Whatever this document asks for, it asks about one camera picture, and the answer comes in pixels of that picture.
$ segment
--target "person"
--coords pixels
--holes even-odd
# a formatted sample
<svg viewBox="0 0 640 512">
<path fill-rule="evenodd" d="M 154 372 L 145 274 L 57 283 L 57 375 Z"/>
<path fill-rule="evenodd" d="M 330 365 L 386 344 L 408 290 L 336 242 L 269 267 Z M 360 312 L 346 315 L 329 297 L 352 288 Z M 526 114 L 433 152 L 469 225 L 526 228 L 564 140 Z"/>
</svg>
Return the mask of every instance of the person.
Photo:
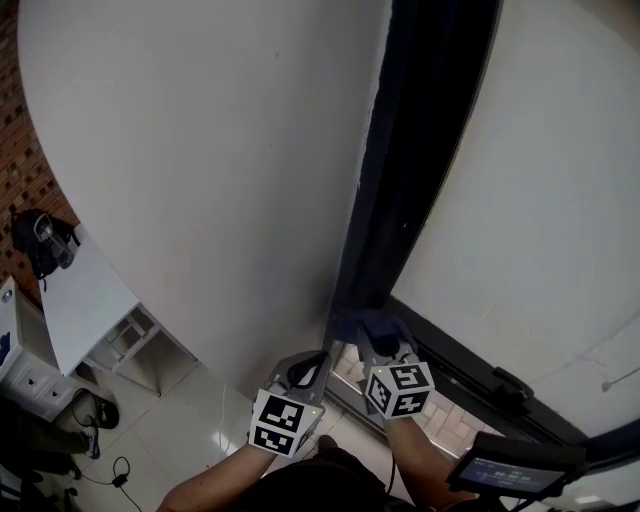
<svg viewBox="0 0 640 512">
<path fill-rule="evenodd" d="M 475 495 L 451 492 L 445 479 L 453 468 L 412 418 L 384 420 L 387 439 L 415 507 L 385 492 L 385 484 L 328 436 L 318 454 L 261 478 L 275 455 L 245 445 L 205 472 L 178 485 L 158 512 L 218 510 L 473 511 Z"/>
<path fill-rule="evenodd" d="M 79 478 L 71 454 L 100 457 L 98 429 L 67 432 L 0 397 L 0 464 L 18 478 L 33 481 L 33 471 Z"/>
</svg>

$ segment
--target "black bag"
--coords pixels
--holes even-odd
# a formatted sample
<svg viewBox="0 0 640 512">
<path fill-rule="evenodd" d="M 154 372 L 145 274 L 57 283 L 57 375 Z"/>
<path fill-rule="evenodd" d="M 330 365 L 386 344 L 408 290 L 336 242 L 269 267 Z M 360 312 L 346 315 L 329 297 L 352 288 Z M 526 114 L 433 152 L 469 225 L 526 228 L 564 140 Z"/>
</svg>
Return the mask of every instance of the black bag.
<svg viewBox="0 0 640 512">
<path fill-rule="evenodd" d="M 51 241 L 44 240 L 41 242 L 38 240 L 33 228 L 37 220 L 44 215 L 42 210 L 33 209 L 25 210 L 21 213 L 13 213 L 11 216 L 11 238 L 13 240 L 13 246 L 16 250 L 29 256 L 31 261 L 31 268 L 36 276 L 36 279 L 44 279 L 49 274 L 58 268 L 58 262 L 53 257 L 53 251 L 51 250 Z M 73 232 L 71 224 L 67 224 L 60 219 L 56 219 L 49 215 L 53 230 L 60 235 L 60 238 L 65 243 L 68 243 L 71 238 L 80 246 L 80 242 L 76 238 Z M 44 289 L 47 291 L 47 282 L 44 283 Z"/>
</svg>

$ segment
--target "black handle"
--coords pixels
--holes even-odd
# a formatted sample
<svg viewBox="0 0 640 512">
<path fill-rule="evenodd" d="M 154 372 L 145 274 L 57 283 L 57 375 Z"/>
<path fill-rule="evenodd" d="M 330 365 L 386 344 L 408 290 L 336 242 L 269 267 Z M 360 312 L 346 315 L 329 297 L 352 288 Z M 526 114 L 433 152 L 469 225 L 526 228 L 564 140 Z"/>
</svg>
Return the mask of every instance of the black handle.
<svg viewBox="0 0 640 512">
<path fill-rule="evenodd" d="M 494 368 L 493 375 L 504 382 L 504 384 L 498 386 L 496 391 L 500 391 L 509 397 L 517 399 L 521 404 L 533 398 L 533 389 L 504 368 L 500 368 L 499 366 Z"/>
</svg>

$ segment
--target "white desk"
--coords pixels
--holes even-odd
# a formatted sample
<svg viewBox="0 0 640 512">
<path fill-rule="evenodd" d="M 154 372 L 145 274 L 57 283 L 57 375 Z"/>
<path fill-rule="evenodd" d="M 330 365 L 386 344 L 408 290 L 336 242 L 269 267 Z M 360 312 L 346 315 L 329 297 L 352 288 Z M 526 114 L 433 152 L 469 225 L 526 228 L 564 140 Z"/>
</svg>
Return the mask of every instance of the white desk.
<svg viewBox="0 0 640 512">
<path fill-rule="evenodd" d="M 76 248 L 73 241 L 69 243 L 75 252 L 71 266 L 57 268 L 46 277 L 46 292 L 44 282 L 40 281 L 42 306 L 58 367 L 63 375 L 68 376 L 81 362 L 85 362 L 140 387 L 141 384 L 117 374 L 116 367 L 105 367 L 89 356 L 114 326 L 141 305 L 86 230 L 80 225 L 75 233 L 81 245 Z M 152 335 L 136 343 L 126 359 L 133 357 Z M 142 387 L 158 394 L 156 390 Z"/>
</svg>

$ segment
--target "white wall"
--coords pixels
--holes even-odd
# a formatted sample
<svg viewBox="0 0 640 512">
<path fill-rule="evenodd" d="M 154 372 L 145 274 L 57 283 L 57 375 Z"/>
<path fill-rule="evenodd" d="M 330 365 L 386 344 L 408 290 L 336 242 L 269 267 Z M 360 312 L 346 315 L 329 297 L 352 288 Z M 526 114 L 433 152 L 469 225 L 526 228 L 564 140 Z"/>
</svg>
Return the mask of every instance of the white wall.
<svg viewBox="0 0 640 512">
<path fill-rule="evenodd" d="M 394 295 L 588 435 L 640 417 L 640 6 L 506 0 Z"/>
<path fill-rule="evenodd" d="M 386 0 L 23 0 L 27 104 L 125 283 L 250 393 L 321 342 Z"/>
</svg>

